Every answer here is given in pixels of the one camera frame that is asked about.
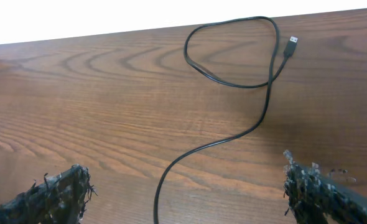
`wooden table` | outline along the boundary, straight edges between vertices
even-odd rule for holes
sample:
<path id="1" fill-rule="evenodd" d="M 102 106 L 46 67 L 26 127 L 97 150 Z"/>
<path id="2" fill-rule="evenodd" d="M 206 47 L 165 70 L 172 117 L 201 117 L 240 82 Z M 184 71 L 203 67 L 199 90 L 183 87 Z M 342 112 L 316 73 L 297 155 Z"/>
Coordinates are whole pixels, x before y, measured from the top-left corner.
<path id="1" fill-rule="evenodd" d="M 295 223 L 283 215 L 285 149 L 324 173 L 348 169 L 367 197 L 367 9 L 276 22 L 276 67 L 288 38 L 299 43 L 263 124 L 177 164 L 161 223 Z M 83 223 L 152 223 L 168 164 L 250 127 L 264 103 L 265 88 L 219 85 L 186 64 L 195 27 L 0 45 L 0 203 L 80 163 L 99 193 Z M 267 22 L 240 22 L 199 32 L 189 54 L 221 78 L 256 84 L 267 80 L 274 38 Z"/>

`brown wooden surface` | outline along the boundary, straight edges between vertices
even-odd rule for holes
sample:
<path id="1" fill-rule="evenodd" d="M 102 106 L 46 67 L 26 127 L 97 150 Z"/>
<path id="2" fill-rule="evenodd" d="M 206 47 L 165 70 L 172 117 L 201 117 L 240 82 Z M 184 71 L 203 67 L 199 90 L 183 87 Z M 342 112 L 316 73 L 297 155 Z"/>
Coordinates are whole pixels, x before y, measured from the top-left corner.
<path id="1" fill-rule="evenodd" d="M 282 153 L 328 172 L 348 169 L 367 196 L 367 9 L 276 19 L 276 66 L 299 44 L 263 124 L 177 164 L 161 223 L 295 223 L 283 216 Z M 99 197 L 83 223 L 152 223 L 159 177 L 177 156 L 250 127 L 265 88 L 219 85 L 186 64 L 196 26 L 0 45 L 0 203 L 79 163 Z M 226 80 L 267 80 L 267 22 L 199 32 L 191 57 Z"/>

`cord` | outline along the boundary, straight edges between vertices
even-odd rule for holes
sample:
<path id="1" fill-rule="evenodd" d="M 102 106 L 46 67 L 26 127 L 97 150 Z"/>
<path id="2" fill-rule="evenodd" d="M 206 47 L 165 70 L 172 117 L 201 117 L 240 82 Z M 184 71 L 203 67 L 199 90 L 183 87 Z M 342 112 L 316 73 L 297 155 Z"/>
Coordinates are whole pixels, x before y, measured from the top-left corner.
<path id="1" fill-rule="evenodd" d="M 275 47 L 272 53 L 272 57 L 271 57 L 271 62 L 269 64 L 269 76 L 268 76 L 268 81 L 264 82 L 262 84 L 258 84 L 258 85 L 238 85 L 238 84 L 234 84 L 231 82 L 227 82 L 224 81 L 222 79 L 220 79 L 219 77 L 217 77 L 214 73 L 208 71 L 205 67 L 199 65 L 197 62 L 194 62 L 188 55 L 188 43 L 190 38 L 192 37 L 192 35 L 194 35 L 194 33 L 196 33 L 196 31 L 202 29 L 202 28 L 206 28 L 206 27 L 210 27 L 210 26 L 217 26 L 217 25 L 222 25 L 222 24 L 229 24 L 232 22 L 239 22 L 239 21 L 251 21 L 251 20 L 256 20 L 256 19 L 265 19 L 269 22 L 272 23 L 272 25 L 275 28 L 275 32 L 276 32 L 276 43 L 275 43 Z M 194 29 L 189 36 L 187 37 L 186 41 L 185 41 L 185 45 L 183 47 L 183 56 L 185 57 L 186 62 L 192 66 L 195 70 L 197 70 L 198 72 L 200 72 L 201 74 L 203 74 L 204 76 L 206 76 L 207 78 L 213 80 L 214 82 L 217 83 L 221 83 L 223 85 L 227 85 L 227 86 L 232 86 L 232 87 L 236 87 L 236 88 L 259 88 L 262 86 L 267 86 L 266 88 L 266 98 L 265 98 L 265 104 L 264 104 L 264 108 L 262 110 L 261 113 L 261 117 L 258 119 L 258 121 L 249 129 L 243 131 L 242 133 L 239 133 L 237 135 L 231 136 L 231 137 L 227 137 L 218 141 L 214 141 L 205 145 L 202 145 L 200 147 L 197 147 L 195 149 L 192 149 L 184 154 L 182 154 L 181 156 L 179 156 L 178 158 L 176 158 L 174 161 L 171 162 L 171 164 L 165 169 L 164 173 L 162 174 L 159 184 L 157 186 L 157 190 L 156 190 L 156 194 L 154 196 L 154 206 L 153 206 L 153 222 L 154 224 L 159 224 L 159 196 L 160 196 L 160 191 L 161 191 L 161 187 L 162 184 L 164 182 L 165 177 L 167 176 L 168 172 L 171 170 L 171 168 L 177 163 L 179 162 L 181 159 L 195 153 L 198 152 L 200 150 L 206 149 L 208 147 L 212 147 L 212 146 L 216 146 L 218 144 L 222 144 L 225 142 L 229 142 L 235 139 L 238 139 L 242 136 L 245 136 L 246 134 L 250 133 L 251 131 L 254 131 L 263 121 L 263 119 L 265 118 L 265 114 L 266 111 L 268 109 L 268 104 L 269 104 L 269 99 L 271 97 L 271 88 L 272 88 L 272 82 L 279 76 L 279 74 L 281 73 L 284 65 L 286 64 L 287 60 L 289 59 L 289 57 L 291 57 L 294 53 L 295 47 L 297 46 L 297 38 L 296 37 L 291 37 L 289 42 L 287 43 L 286 49 L 284 51 L 284 59 L 282 61 L 281 66 L 279 67 L 279 69 L 277 69 L 277 72 L 275 75 L 273 75 L 273 64 L 275 61 L 275 57 L 277 54 L 277 50 L 279 48 L 279 41 L 280 41 L 280 37 L 279 37 L 279 28 L 277 27 L 277 24 L 270 18 L 268 17 L 264 17 L 264 16 L 255 16 L 255 17 L 248 17 L 248 18 L 241 18 L 241 19 L 233 19 L 230 21 L 225 21 L 225 22 L 214 22 L 214 23 L 210 23 L 210 24 L 205 24 L 202 25 L 200 27 L 197 27 L 196 29 Z"/>

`wood grain pattern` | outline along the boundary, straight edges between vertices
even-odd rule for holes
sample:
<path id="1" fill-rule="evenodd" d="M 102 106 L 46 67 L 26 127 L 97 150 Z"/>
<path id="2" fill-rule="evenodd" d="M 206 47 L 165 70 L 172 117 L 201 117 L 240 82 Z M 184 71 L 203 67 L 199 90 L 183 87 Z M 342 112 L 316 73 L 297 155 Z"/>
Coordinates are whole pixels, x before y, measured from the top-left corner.
<path id="1" fill-rule="evenodd" d="M 285 149 L 328 172 L 348 169 L 367 197 L 367 9 L 276 19 L 299 44 L 274 82 L 263 124 L 177 164 L 161 223 L 294 223 L 283 216 Z M 185 151 L 236 134 L 265 89 L 214 83 L 186 64 L 195 26 L 0 45 L 0 203 L 32 179 L 80 163 L 99 197 L 84 223 L 152 223 L 162 171 Z M 199 32 L 189 54 L 221 78 L 267 79 L 272 27 L 240 22 Z"/>

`tabletop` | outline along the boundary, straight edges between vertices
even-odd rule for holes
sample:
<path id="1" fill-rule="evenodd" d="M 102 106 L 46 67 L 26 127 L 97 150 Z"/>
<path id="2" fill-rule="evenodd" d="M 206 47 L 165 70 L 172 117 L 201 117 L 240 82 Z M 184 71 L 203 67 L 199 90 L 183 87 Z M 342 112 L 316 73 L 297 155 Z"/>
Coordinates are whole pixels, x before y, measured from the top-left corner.
<path id="1" fill-rule="evenodd" d="M 367 197 L 367 9 L 275 18 L 297 49 L 249 135 L 180 161 L 161 223 L 295 223 L 283 198 L 290 150 L 346 169 Z M 152 223 L 157 183 L 176 157 L 254 124 L 266 88 L 224 86 L 183 57 L 196 26 L 0 45 L 0 203 L 33 179 L 81 164 L 98 191 L 82 223 Z M 275 33 L 263 21 L 201 30 L 191 58 L 225 80 L 265 82 Z"/>

